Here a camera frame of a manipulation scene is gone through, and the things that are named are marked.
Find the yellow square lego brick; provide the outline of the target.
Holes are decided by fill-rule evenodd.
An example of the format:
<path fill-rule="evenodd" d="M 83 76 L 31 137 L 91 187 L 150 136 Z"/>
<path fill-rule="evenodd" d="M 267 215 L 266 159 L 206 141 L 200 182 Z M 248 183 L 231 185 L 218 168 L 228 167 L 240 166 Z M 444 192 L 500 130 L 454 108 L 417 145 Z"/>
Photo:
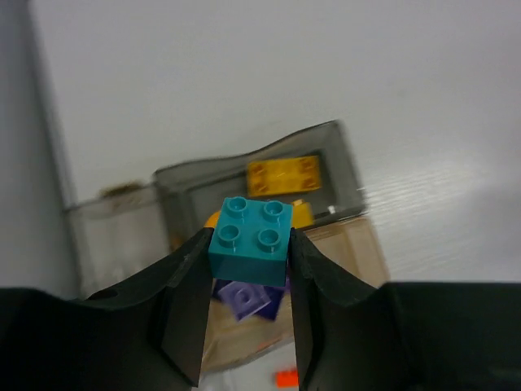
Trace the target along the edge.
<path fill-rule="evenodd" d="M 303 200 L 292 202 L 292 227 L 296 229 L 306 228 L 314 224 L 314 217 L 310 203 Z M 213 213 L 204 223 L 204 227 L 215 228 L 220 217 L 220 211 Z"/>

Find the small orange lego piece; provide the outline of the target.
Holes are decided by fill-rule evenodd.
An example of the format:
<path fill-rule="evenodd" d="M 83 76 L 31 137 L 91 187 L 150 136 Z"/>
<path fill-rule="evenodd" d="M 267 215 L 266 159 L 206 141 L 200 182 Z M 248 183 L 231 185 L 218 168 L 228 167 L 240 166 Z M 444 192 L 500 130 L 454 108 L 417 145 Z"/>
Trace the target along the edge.
<path fill-rule="evenodd" d="M 280 389 L 299 387 L 298 371 L 295 368 L 285 371 L 277 371 L 274 379 L 276 386 Z"/>

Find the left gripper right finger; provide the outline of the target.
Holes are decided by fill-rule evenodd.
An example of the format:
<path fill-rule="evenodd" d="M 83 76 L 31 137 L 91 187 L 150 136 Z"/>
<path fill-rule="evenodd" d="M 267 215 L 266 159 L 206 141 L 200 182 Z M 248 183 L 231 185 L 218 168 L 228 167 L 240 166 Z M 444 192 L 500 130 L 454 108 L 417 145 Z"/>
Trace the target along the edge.
<path fill-rule="evenodd" d="M 517 390 L 520 286 L 390 282 L 379 288 L 292 231 L 290 267 L 311 266 L 317 313 L 294 331 L 303 390 Z"/>

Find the yellow lego plate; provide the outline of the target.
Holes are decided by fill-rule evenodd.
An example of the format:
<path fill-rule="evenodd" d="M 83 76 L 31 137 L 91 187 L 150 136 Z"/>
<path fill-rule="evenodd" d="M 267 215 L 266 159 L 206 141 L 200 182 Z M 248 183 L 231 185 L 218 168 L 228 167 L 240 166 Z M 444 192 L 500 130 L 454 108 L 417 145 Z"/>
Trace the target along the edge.
<path fill-rule="evenodd" d="M 318 156 L 256 160 L 247 165 L 247 193 L 251 197 L 310 192 L 321 187 Z"/>

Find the teal square lego brick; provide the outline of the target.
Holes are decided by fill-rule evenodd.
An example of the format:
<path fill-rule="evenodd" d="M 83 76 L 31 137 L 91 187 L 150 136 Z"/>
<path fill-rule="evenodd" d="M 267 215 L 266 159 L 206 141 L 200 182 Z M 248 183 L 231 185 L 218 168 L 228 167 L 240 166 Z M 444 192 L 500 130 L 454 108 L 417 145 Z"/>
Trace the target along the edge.
<path fill-rule="evenodd" d="M 208 248 L 213 277 L 283 287 L 291 227 L 289 204 L 225 198 Z"/>

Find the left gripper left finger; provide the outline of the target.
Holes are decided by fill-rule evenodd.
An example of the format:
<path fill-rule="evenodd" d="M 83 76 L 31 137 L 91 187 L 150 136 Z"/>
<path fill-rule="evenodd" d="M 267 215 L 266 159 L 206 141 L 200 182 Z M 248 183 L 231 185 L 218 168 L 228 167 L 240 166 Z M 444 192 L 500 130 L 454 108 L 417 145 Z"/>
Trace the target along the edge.
<path fill-rule="evenodd" d="M 199 383 L 213 285 L 204 228 L 86 300 L 1 291 L 4 390 L 189 390 Z"/>

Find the dark purple lego plate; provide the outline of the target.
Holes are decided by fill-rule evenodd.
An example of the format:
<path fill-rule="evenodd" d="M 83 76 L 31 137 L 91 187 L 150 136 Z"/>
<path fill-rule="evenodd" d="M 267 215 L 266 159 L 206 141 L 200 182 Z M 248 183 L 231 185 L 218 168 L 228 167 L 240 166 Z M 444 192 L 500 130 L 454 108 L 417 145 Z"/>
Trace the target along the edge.
<path fill-rule="evenodd" d="M 217 279 L 212 297 L 227 305 L 239 322 L 252 316 L 274 321 L 285 293 L 285 288 Z"/>

